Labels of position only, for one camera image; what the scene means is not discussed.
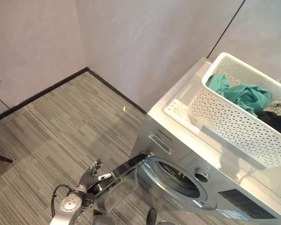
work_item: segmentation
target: teal cloth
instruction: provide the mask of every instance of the teal cloth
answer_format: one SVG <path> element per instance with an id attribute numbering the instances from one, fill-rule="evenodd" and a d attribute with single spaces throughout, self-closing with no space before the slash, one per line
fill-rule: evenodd
<path id="1" fill-rule="evenodd" d="M 213 75 L 206 82 L 206 86 L 216 93 L 222 94 L 223 91 L 226 91 L 229 88 L 229 81 L 224 74 L 219 76 Z"/>
<path id="2" fill-rule="evenodd" d="M 273 94 L 258 85 L 240 84 L 229 87 L 225 75 L 213 75 L 206 83 L 207 87 L 224 96 L 229 101 L 257 116 L 272 101 Z"/>

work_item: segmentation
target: warning label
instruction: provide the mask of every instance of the warning label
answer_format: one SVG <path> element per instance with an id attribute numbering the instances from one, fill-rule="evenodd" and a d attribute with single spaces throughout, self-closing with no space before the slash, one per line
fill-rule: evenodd
<path id="1" fill-rule="evenodd" d="M 231 210 L 217 210 L 217 211 L 230 219 L 250 221 L 250 217 L 241 211 L 231 211 Z"/>

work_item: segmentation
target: drawer handle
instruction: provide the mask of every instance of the drawer handle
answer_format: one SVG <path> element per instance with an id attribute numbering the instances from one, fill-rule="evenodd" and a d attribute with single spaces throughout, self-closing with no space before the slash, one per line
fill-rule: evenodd
<path id="1" fill-rule="evenodd" d="M 153 133 L 150 133 L 149 138 L 155 142 L 159 147 L 161 147 L 163 150 L 165 150 L 170 155 L 173 154 L 172 149 L 170 149 L 169 146 L 167 146 L 162 140 L 160 140 L 158 137 L 156 137 Z"/>

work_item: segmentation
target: laundry basket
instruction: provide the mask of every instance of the laundry basket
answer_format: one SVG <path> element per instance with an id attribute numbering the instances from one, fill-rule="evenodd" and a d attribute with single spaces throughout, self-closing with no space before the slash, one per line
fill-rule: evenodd
<path id="1" fill-rule="evenodd" d="M 202 88 L 187 108 L 187 114 L 233 144 L 265 167 L 281 166 L 281 134 L 246 110 L 230 102 L 205 84 L 212 75 L 225 74 L 230 87 L 256 84 L 281 101 L 281 84 L 242 62 L 221 53 L 202 78 Z"/>

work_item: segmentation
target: baseboard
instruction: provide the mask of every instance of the baseboard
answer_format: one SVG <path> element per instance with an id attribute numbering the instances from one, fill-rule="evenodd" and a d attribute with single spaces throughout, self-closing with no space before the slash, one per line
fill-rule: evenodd
<path id="1" fill-rule="evenodd" d="M 109 84 L 108 82 L 106 82 L 102 77 L 100 77 L 98 74 L 96 74 L 94 71 L 90 70 L 88 67 L 85 67 L 82 70 L 79 70 L 78 72 L 70 75 L 69 77 L 59 81 L 58 83 L 50 86 L 49 88 L 46 88 L 45 90 L 31 96 L 30 98 L 26 99 L 25 101 L 15 105 L 14 107 L 4 111 L 3 113 L 0 114 L 0 120 L 3 119 L 4 117 L 7 117 L 8 115 L 12 114 L 13 112 L 21 109 L 22 107 L 26 106 L 27 104 L 33 102 L 34 100 L 38 99 L 39 97 L 42 97 L 43 95 L 49 93 L 50 91 L 58 88 L 59 86 L 69 82 L 70 80 L 78 77 L 79 75 L 85 73 L 85 72 L 89 72 L 91 75 L 93 75 L 96 79 L 98 79 L 99 81 L 101 81 L 104 85 L 106 85 L 108 88 L 110 88 L 111 90 L 113 90 L 115 93 L 117 93 L 118 95 L 120 95 L 123 99 L 125 99 L 127 102 L 129 102 L 130 104 L 132 104 L 135 108 L 137 108 L 139 111 L 141 111 L 143 114 L 146 114 L 146 111 L 144 111 L 142 108 L 140 108 L 137 104 L 135 104 L 132 100 L 130 100 L 129 98 L 127 98 L 124 94 L 122 94 L 119 90 L 117 90 L 116 88 L 114 88 L 111 84 Z"/>
<path id="2" fill-rule="evenodd" d="M 120 92 L 118 89 L 113 87 L 110 83 L 108 83 L 106 80 L 104 80 L 102 77 L 100 77 L 98 74 L 96 74 L 93 70 L 89 69 L 88 71 L 90 74 L 92 74 L 96 79 L 101 81 L 104 85 L 106 85 L 109 89 L 114 91 L 116 94 L 120 95 L 123 99 L 125 99 L 127 102 L 129 102 L 131 105 L 133 105 L 135 108 L 137 108 L 139 111 L 141 111 L 144 115 L 147 114 L 145 110 L 143 110 L 139 105 L 134 103 L 130 98 L 128 98 L 126 95 L 124 95 L 122 92 Z"/>

